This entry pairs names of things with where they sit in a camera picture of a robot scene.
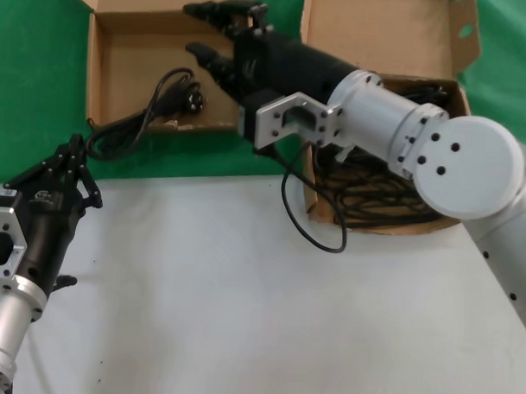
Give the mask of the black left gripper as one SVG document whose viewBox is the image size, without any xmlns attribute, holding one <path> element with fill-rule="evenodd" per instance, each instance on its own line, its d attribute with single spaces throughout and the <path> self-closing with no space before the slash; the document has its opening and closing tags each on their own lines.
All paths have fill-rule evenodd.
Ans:
<svg viewBox="0 0 526 394">
<path fill-rule="evenodd" d="M 81 196 L 77 182 L 86 189 Z M 84 208 L 103 207 L 101 192 L 87 166 L 85 140 L 73 134 L 67 143 L 3 184 L 22 194 L 29 208 L 27 249 L 16 273 L 49 294 Z"/>
</svg>

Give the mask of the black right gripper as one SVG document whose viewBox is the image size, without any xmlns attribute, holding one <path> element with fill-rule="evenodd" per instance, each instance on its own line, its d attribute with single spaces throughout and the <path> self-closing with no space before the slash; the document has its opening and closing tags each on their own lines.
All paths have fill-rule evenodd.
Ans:
<svg viewBox="0 0 526 394">
<path fill-rule="evenodd" d="M 207 22 L 219 31 L 236 32 L 233 61 L 204 43 L 185 46 L 199 66 L 234 102 L 263 89 L 280 96 L 301 92 L 327 103 L 337 85 L 357 68 L 275 30 L 263 35 L 266 3 L 230 1 L 188 3 L 184 14 Z"/>
</svg>

